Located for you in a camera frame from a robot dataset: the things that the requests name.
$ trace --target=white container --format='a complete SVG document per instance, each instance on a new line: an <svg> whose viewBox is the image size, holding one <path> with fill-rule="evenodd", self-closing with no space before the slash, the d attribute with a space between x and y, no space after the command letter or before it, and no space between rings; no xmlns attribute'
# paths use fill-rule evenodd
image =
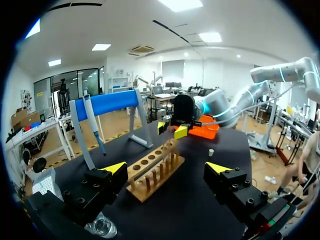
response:
<svg viewBox="0 0 320 240"><path fill-rule="evenodd" d="M275 176L273 176L273 177L265 176L264 180L266 180L268 183L271 183L273 185L275 185L277 183Z"/></svg>

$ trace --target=black table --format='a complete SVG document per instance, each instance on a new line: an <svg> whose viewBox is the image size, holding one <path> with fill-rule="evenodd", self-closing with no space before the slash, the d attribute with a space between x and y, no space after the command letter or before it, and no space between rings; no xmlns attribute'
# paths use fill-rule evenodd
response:
<svg viewBox="0 0 320 240"><path fill-rule="evenodd" d="M153 149L165 137L157 135L157 122L149 124ZM142 130L136 135L142 137ZM214 149L210 162L228 168L239 167L251 180L251 158L247 136L234 129L220 129L214 140L189 135L177 147L185 158L182 166L146 202L140 203L124 187L113 205L106 205L103 213L118 229L115 239L240 239L245 225L232 212L219 205L203 179L208 151ZM98 148L90 151L97 168L122 161L128 166L153 149L145 149L124 135L105 144L107 156ZM83 156L56 168L56 183L63 192L68 185L79 181L87 170Z"/></svg>

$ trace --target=air conditioner vent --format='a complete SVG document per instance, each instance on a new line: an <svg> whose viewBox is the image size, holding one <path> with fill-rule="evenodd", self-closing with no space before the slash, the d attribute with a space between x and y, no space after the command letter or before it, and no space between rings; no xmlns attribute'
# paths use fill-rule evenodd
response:
<svg viewBox="0 0 320 240"><path fill-rule="evenodd" d="M140 55L139 55L139 54L136 54L136 53L128 52L128 54L129 54L130 56L140 57Z"/></svg>
<svg viewBox="0 0 320 240"><path fill-rule="evenodd" d="M134 48L131 49L131 52L134 53L138 53L138 54L148 54L153 52L155 49L151 46L147 46L147 45L140 45L140 46L136 46Z"/></svg>

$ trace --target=ceiling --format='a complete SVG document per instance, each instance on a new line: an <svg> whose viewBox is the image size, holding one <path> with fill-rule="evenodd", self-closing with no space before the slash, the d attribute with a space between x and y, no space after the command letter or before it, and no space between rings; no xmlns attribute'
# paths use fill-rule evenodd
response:
<svg viewBox="0 0 320 240"><path fill-rule="evenodd" d="M159 55L164 61L181 59L188 51L188 59L223 58L262 66L312 57L316 52L304 30L272 0L201 1L203 7L183 12L173 12L157 0L72 1L102 5L46 13L40 20L41 31L20 46L18 64L36 77L53 68L102 63L107 56L135 58L128 52L141 44L155 48L156 53L145 58L152 62L159 61ZM61 0L56 6L69 2ZM220 33L222 42L205 44L198 36L213 31ZM92 51L97 43L112 46ZM61 65L48 66L60 58Z"/></svg>

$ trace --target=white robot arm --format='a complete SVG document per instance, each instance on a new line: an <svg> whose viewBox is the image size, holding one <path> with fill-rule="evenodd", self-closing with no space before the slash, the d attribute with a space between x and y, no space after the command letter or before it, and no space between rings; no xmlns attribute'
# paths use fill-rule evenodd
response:
<svg viewBox="0 0 320 240"><path fill-rule="evenodd" d="M296 82L304 80L305 92L311 99L320 103L320 78L317 66L309 57L303 57L295 62L257 67L250 71L254 84L245 91L235 105L227 100L223 91L217 89L205 97L194 98L196 106L195 119L203 114L211 114L220 125L231 128L239 117L234 117L241 110L252 106L259 97L269 91L268 80L274 82Z"/></svg>
<svg viewBox="0 0 320 240"><path fill-rule="evenodd" d="M133 82L133 86L134 88L137 88L138 87L138 81L141 81L143 83L146 84L146 87L150 90L150 93L152 93L152 87L150 86L149 82L147 80L145 80L142 76L139 76L137 75L134 79L134 82Z"/></svg>

